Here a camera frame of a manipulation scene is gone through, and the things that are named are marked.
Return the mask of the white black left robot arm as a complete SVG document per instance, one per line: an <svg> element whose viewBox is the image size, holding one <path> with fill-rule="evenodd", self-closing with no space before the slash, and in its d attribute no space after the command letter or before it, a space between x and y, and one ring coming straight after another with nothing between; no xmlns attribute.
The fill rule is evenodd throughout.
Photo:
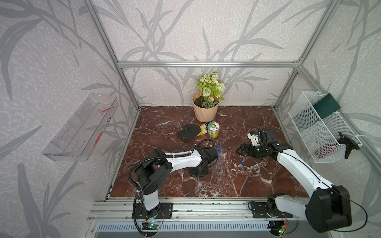
<svg viewBox="0 0 381 238"><path fill-rule="evenodd" d="M145 160L133 165L129 171L129 181L138 190L146 211L158 210L158 189L172 172L188 168L192 177L208 175L209 164L218 159L214 148L194 146L192 150L167 153L155 149Z"/></svg>

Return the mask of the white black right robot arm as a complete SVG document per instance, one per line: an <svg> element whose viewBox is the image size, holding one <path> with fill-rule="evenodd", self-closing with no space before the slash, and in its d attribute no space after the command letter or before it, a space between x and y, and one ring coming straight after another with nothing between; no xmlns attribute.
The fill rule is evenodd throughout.
<svg viewBox="0 0 381 238"><path fill-rule="evenodd" d="M309 199L293 198L283 193L268 196L266 202L249 202L254 218L298 217L308 221L318 233L352 225L349 191L335 186L306 164L291 145L280 142L273 130L249 133L256 145L241 144L236 153L256 159L270 157L286 168L307 192Z"/></svg>

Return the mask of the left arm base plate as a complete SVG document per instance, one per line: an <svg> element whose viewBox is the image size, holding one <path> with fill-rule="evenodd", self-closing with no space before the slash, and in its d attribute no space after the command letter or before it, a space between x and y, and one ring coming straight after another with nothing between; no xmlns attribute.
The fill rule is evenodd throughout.
<svg viewBox="0 0 381 238"><path fill-rule="evenodd" d="M159 203L158 206L152 210L146 210L145 205L140 203L135 203L133 208L133 219L152 219L152 218L164 218L171 219L173 213L173 203Z"/></svg>

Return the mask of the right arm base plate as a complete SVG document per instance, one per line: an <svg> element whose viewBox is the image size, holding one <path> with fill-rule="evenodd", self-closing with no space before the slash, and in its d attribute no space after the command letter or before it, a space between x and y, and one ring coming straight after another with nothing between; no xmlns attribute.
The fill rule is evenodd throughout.
<svg viewBox="0 0 381 238"><path fill-rule="evenodd" d="M255 202L250 201L248 208L252 212L253 218L293 218L294 216L289 213L284 213L278 210L275 202Z"/></svg>

